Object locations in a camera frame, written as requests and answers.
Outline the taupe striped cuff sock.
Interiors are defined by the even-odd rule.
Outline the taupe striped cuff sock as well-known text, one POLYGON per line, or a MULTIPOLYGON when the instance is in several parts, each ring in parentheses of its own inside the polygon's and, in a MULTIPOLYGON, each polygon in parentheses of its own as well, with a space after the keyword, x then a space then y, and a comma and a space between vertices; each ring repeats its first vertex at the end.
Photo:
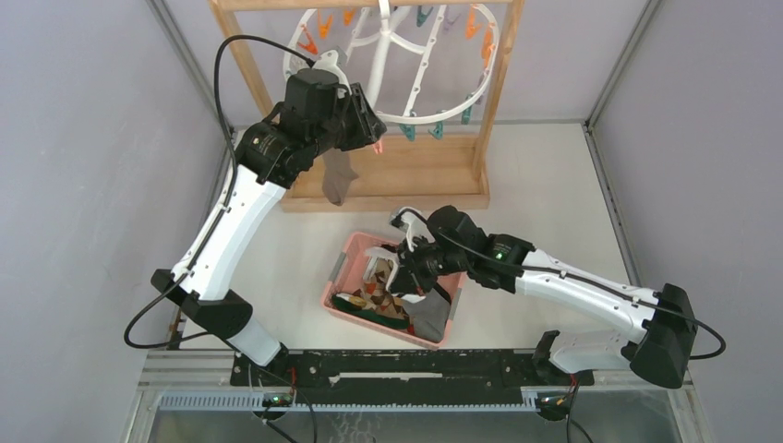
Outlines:
POLYGON ((350 185, 359 178, 351 165, 347 152, 330 149, 322 155, 325 170, 321 189, 324 197, 334 206, 342 206, 350 185))

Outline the white grey sock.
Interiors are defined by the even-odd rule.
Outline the white grey sock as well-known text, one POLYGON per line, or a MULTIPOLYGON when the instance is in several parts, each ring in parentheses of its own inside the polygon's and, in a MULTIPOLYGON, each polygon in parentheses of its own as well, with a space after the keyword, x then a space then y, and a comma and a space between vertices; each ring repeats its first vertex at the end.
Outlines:
POLYGON ((391 286, 400 270, 400 259, 393 245, 378 245, 367 248, 364 251, 367 257, 367 266, 363 273, 363 281, 369 281, 371 276, 377 271, 378 264, 385 262, 388 265, 389 272, 385 281, 387 288, 391 286))

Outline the dark brown argyle sock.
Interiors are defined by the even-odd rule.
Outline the dark brown argyle sock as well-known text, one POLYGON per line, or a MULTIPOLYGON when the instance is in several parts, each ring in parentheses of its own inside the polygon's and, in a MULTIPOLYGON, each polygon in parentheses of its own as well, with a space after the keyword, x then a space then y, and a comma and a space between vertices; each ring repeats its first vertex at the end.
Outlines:
POLYGON ((361 295, 367 303, 365 308, 375 308, 377 313, 387 317, 408 317, 403 309, 402 300, 391 295, 386 289, 385 281, 388 272, 388 265, 385 262, 380 262, 377 271, 370 280, 364 281, 361 295))

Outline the white round clip hanger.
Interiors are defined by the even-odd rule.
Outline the white round clip hanger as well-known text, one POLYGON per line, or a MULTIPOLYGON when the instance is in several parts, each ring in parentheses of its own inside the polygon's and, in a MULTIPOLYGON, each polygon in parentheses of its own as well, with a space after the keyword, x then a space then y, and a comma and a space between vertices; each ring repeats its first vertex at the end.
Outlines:
POLYGON ((311 8, 289 47, 360 82, 375 113, 414 140, 469 125, 494 70, 500 24, 484 4, 311 8))

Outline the pink plastic basket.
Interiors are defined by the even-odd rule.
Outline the pink plastic basket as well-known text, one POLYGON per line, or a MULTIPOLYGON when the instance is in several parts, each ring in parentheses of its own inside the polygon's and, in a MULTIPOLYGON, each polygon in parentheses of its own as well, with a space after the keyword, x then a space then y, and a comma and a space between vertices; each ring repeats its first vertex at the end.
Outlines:
POLYGON ((406 330, 390 329, 381 326, 378 323, 341 311, 331 303, 331 297, 335 293, 353 293, 363 286, 365 271, 369 263, 369 258, 365 255, 365 251, 368 248, 372 246, 397 244, 398 240, 396 239, 390 239, 372 233, 356 231, 350 234, 332 269, 331 276, 327 280, 327 284, 320 298, 320 305, 333 317, 343 319, 366 329, 375 330, 381 334, 429 350, 438 350, 447 343, 447 340, 450 337, 453 318, 457 311, 464 283, 467 280, 467 276, 464 272, 441 276, 438 279, 438 284, 447 291, 452 298, 452 307, 445 323, 443 338, 440 341, 427 341, 408 333, 406 330))

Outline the dark green sock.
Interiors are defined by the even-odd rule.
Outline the dark green sock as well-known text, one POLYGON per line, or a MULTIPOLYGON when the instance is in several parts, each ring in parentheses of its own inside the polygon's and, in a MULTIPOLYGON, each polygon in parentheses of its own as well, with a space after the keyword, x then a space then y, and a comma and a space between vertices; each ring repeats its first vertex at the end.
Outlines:
POLYGON ((331 297, 332 306, 338 311, 354 317, 359 317, 388 329, 407 330, 410 326, 409 318, 406 316, 394 318, 381 315, 376 312, 375 308, 364 308, 363 306, 355 305, 349 301, 349 298, 351 297, 352 295, 347 293, 334 294, 331 297))

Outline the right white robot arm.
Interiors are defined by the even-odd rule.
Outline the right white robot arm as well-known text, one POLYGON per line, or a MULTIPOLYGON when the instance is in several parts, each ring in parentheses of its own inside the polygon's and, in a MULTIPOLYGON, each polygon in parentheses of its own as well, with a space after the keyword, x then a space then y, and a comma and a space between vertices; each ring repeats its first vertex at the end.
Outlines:
POLYGON ((464 273, 486 289, 565 305, 607 325, 578 334, 545 332, 533 361, 542 382, 617 369, 661 388, 682 386, 702 326, 681 287, 667 283, 652 290, 601 278, 518 237, 485 233, 454 206, 429 217, 401 207, 389 224, 405 238, 396 248, 387 289, 405 301, 418 303, 440 277, 464 273))

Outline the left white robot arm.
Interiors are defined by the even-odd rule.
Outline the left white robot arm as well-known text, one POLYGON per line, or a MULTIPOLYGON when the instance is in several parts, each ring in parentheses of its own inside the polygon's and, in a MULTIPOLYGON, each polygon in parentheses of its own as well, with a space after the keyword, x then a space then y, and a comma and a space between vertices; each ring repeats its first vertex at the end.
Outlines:
POLYGON ((171 269, 153 273, 152 286, 252 361, 264 383, 282 382, 289 370, 284 347, 231 290, 236 266, 263 219, 319 156, 370 146, 385 131, 360 83, 316 68, 292 75, 283 101, 239 140, 221 197, 194 243, 171 269))

